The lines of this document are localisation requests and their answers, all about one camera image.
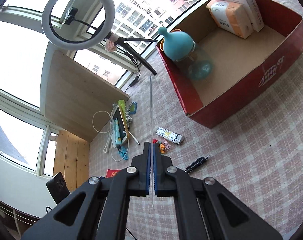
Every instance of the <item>teal balloon-shaped bottle lid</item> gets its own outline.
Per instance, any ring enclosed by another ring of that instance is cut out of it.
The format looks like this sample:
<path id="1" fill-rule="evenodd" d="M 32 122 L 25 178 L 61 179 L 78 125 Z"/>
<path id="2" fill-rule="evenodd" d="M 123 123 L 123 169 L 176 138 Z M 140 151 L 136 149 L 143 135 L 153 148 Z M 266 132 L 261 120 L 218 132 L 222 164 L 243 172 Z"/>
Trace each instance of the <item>teal balloon-shaped bottle lid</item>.
<path id="1" fill-rule="evenodd" d="M 181 60 L 194 48 L 194 40 L 185 32 L 169 33 L 167 28 L 160 27 L 158 33 L 164 36 L 164 53 L 171 60 Z"/>

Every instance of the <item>red packet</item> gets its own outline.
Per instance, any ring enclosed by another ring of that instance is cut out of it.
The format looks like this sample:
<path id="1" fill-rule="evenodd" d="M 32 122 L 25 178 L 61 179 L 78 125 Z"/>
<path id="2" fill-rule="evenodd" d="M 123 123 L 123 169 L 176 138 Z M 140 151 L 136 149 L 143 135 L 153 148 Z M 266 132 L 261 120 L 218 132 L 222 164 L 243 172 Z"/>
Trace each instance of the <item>red packet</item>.
<path id="1" fill-rule="evenodd" d="M 119 171 L 121 171 L 121 170 L 110 170 L 110 169 L 107 169 L 106 178 L 114 177 L 116 175 L 116 173 L 119 172 Z"/>

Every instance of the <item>red box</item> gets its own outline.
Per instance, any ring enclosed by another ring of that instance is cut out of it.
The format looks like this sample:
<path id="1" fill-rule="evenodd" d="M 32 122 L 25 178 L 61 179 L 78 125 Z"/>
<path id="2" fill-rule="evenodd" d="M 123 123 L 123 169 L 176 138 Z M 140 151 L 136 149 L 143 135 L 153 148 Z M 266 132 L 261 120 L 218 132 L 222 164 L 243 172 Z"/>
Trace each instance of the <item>red box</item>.
<path id="1" fill-rule="evenodd" d="M 213 128 L 263 93 L 303 52 L 303 19 L 271 0 L 256 0 L 265 27 L 242 39 L 217 27 L 206 4 L 177 28 L 212 58 L 212 73 L 191 81 L 163 51 L 158 52 L 186 116 Z"/>

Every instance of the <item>pink checkered cloth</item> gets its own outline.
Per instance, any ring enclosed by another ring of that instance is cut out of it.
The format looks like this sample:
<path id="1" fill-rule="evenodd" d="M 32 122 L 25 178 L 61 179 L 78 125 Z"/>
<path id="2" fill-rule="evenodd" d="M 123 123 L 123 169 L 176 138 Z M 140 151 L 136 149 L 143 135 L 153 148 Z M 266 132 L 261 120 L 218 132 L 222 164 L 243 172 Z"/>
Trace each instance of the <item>pink checkered cloth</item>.
<path id="1" fill-rule="evenodd" d="M 275 0 L 303 16 L 297 0 Z M 161 126 L 185 136 L 171 144 L 173 165 L 185 169 L 201 156 L 209 161 L 191 176 L 216 178 L 282 235 L 303 221 L 303 55 L 261 96 L 214 129 L 187 118 L 158 55 L 149 63 L 157 70 L 153 84 L 153 130 Z M 103 153 L 107 135 L 90 144 L 90 176 L 122 169 L 150 141 L 149 72 L 141 68 L 139 82 L 128 89 L 129 103 L 138 103 L 131 132 L 129 160 L 115 162 Z M 178 239 L 173 198 L 132 197 L 127 227 L 137 239 Z"/>

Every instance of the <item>metal bolt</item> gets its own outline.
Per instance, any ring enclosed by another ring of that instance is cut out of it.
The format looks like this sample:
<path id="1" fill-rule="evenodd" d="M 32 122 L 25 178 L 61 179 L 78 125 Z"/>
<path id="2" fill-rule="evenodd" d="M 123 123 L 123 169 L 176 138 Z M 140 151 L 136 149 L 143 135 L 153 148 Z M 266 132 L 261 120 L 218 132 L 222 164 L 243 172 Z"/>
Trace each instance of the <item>metal bolt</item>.
<path id="1" fill-rule="evenodd" d="M 207 185 L 214 185 L 215 184 L 215 179 L 213 177 L 207 177 L 207 178 L 205 178 L 205 183 Z"/>
<path id="2" fill-rule="evenodd" d="M 95 185 L 99 182 L 99 178 L 97 177 L 91 177 L 89 180 L 88 180 L 88 183 L 91 184 L 91 185 Z"/>
<path id="3" fill-rule="evenodd" d="M 135 173 L 135 172 L 137 171 L 137 169 L 136 169 L 135 167 L 133 167 L 133 166 L 130 166 L 130 167 L 128 167 L 128 168 L 126 169 L 126 171 L 127 171 L 128 173 Z"/>
<path id="4" fill-rule="evenodd" d="M 167 171 L 168 171 L 169 173 L 175 173 L 175 172 L 177 171 L 177 168 L 176 168 L 175 166 L 169 166 L 169 167 L 167 168 Z"/>

